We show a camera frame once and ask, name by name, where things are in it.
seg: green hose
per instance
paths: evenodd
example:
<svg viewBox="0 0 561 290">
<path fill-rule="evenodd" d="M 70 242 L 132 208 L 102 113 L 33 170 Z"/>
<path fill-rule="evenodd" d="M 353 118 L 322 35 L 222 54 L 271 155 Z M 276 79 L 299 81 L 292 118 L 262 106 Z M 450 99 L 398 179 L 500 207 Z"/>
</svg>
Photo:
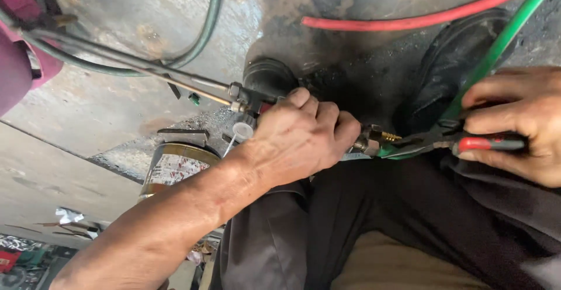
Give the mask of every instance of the green hose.
<svg viewBox="0 0 561 290">
<path fill-rule="evenodd" d="M 181 68 L 186 64 L 190 63 L 191 61 L 193 61 L 193 59 L 196 58 L 202 52 L 202 50 L 205 48 L 208 41 L 210 40 L 210 36 L 214 31 L 214 26 L 218 21 L 218 14 L 220 13 L 220 5 L 221 5 L 221 0 L 210 0 L 209 8 L 207 11 L 207 18 L 205 19 L 205 23 L 202 27 L 202 31 L 199 38 L 197 38 L 197 41 L 195 42 L 193 47 L 189 49 L 189 51 L 173 59 L 172 62 L 167 64 L 168 67 Z M 1 8 L 0 8 L 0 21 L 2 21 L 7 26 L 14 26 L 14 22 L 15 22 L 14 18 L 11 17 L 5 11 L 3 11 Z M 108 65 L 97 64 L 97 63 L 89 62 L 87 60 L 83 60 L 78 57 L 74 57 L 73 55 L 68 54 L 63 50 L 60 50 L 43 40 L 38 40 L 33 38 L 31 35 L 27 33 L 23 33 L 22 36 L 25 39 L 25 41 L 39 48 L 45 53 L 61 60 L 62 62 L 72 64 L 83 69 L 87 69 L 99 73 L 105 73 L 113 76 L 123 76 L 123 77 L 145 76 L 144 74 L 131 69 L 110 67 Z"/>
<path fill-rule="evenodd" d="M 510 22 L 506 25 L 504 30 L 501 32 L 499 37 L 495 40 L 491 48 L 487 51 L 487 54 L 483 60 L 477 65 L 473 70 L 470 77 L 466 83 L 460 88 L 458 94 L 452 100 L 450 106 L 446 109 L 444 114 L 440 119 L 457 119 L 460 112 L 462 111 L 462 98 L 464 94 L 478 81 L 486 77 L 492 70 L 504 50 L 507 49 L 508 45 L 513 41 L 515 36 L 518 34 L 523 25 L 528 21 L 530 16 L 534 14 L 537 8 L 544 0 L 525 0 L 524 3 L 518 10 L 516 14 L 512 17 Z M 395 151 L 396 148 L 392 145 L 383 145 L 378 153 L 379 157 L 384 157 Z M 406 155 L 403 157 L 392 157 L 392 159 L 405 159 L 408 157 L 414 157 L 415 155 Z"/>
</svg>

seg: finger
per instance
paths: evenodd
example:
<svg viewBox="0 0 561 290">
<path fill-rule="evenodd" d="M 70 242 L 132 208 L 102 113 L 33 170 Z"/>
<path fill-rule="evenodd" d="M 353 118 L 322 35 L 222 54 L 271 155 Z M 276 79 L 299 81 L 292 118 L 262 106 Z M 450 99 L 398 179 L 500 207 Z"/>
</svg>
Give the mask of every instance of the finger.
<svg viewBox="0 0 561 290">
<path fill-rule="evenodd" d="M 542 66 L 542 67 L 511 67 L 498 69 L 495 74 L 500 75 L 520 75 L 520 74 L 543 74 L 561 71 L 559 67 Z"/>
<path fill-rule="evenodd" d="M 310 99 L 306 101 L 304 106 L 302 106 L 302 108 L 300 109 L 315 117 L 318 112 L 318 105 L 319 105 L 318 99 L 313 96 L 310 96 Z"/>
<path fill-rule="evenodd" d="M 337 119 L 334 137 L 337 148 L 341 151 L 349 149 L 361 131 L 360 122 L 349 112 L 340 112 Z"/>
<path fill-rule="evenodd" d="M 472 110 L 469 115 L 467 115 L 463 129 L 475 135 L 517 131 L 527 136 L 525 131 L 518 130 L 519 125 L 517 123 L 520 114 L 520 101 Z"/>
<path fill-rule="evenodd" d="M 339 107 L 331 101 L 323 101 L 318 105 L 316 119 L 322 127 L 335 129 L 337 118 L 339 117 Z"/>
<path fill-rule="evenodd" d="M 513 174 L 528 177 L 529 165 L 525 157 L 491 150 L 469 150 L 458 156 L 462 160 L 476 161 L 500 168 Z"/>
<path fill-rule="evenodd" d="M 463 96 L 462 107 L 468 109 L 482 101 L 515 101 L 540 90 L 536 79 L 528 74 L 494 75 L 473 85 Z"/>
<path fill-rule="evenodd" d="M 304 104 L 310 99 L 310 92 L 303 87 L 298 87 L 292 90 L 286 98 L 278 104 L 280 105 L 293 105 L 298 108 L 304 106 Z"/>
</svg>

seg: rubber boot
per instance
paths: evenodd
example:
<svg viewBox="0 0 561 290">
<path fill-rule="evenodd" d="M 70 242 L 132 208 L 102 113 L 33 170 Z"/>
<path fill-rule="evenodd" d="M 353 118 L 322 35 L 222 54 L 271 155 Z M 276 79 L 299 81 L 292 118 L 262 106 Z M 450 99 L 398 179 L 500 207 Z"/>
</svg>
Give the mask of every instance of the rubber boot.
<svg viewBox="0 0 561 290">
<path fill-rule="evenodd" d="M 437 122 L 509 20 L 508 11 L 493 8 L 453 21 L 436 36 L 421 61 L 417 88 L 393 116 L 398 135 L 425 132 Z M 496 67 L 515 45 L 513 41 Z"/>
<path fill-rule="evenodd" d="M 269 96 L 286 96 L 298 87 L 298 80 L 282 62 L 260 59 L 243 70 L 243 86 Z"/>
</svg>

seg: paint can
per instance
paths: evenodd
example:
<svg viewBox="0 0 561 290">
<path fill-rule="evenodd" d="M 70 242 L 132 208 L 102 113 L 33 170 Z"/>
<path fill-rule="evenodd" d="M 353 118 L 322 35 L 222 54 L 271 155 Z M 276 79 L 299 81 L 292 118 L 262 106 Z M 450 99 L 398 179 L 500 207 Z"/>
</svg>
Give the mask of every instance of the paint can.
<svg viewBox="0 0 561 290">
<path fill-rule="evenodd" d="M 200 147 L 164 143 L 156 148 L 138 201 L 220 162 L 220 157 Z"/>
</svg>

